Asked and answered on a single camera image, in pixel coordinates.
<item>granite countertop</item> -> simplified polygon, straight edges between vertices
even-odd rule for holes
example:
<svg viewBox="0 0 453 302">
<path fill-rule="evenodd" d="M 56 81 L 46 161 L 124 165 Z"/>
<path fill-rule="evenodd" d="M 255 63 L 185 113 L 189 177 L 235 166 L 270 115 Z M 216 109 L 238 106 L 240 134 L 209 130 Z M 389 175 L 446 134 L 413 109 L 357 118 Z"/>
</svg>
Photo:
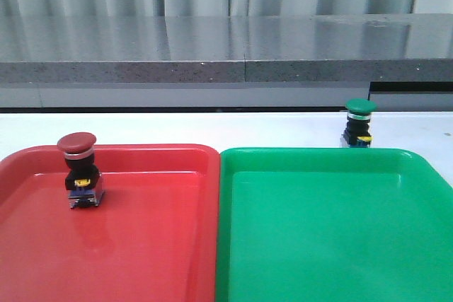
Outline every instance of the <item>granite countertop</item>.
<svg viewBox="0 0 453 302">
<path fill-rule="evenodd" d="M 3 17 L 0 86 L 453 81 L 453 15 Z"/>
</svg>

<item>green tray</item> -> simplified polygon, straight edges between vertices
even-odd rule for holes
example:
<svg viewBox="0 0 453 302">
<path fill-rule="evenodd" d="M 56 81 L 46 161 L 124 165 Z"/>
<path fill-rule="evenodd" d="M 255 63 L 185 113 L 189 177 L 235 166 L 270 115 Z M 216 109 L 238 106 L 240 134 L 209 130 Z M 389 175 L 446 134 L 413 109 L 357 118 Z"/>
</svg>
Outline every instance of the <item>green tray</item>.
<svg viewBox="0 0 453 302">
<path fill-rule="evenodd" d="M 453 301 L 453 190 L 396 149 L 222 153 L 217 302 Z"/>
</svg>

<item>yellow label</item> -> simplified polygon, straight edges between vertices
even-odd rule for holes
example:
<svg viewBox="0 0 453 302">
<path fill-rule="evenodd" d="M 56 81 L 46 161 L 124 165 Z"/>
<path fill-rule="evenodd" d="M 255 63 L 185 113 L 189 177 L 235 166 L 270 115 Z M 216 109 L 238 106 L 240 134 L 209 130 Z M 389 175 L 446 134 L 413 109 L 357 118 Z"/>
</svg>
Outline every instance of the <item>yellow label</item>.
<svg viewBox="0 0 453 302">
<path fill-rule="evenodd" d="M 373 140 L 372 137 L 369 137 L 369 136 L 360 136 L 360 137 L 357 137 L 358 140 L 360 141 L 371 141 Z"/>
<path fill-rule="evenodd" d="M 83 179 L 83 180 L 75 180 L 74 181 L 74 185 L 76 187 L 86 187 L 86 186 L 90 185 L 90 183 L 91 183 L 91 181 L 88 178 Z"/>
</svg>

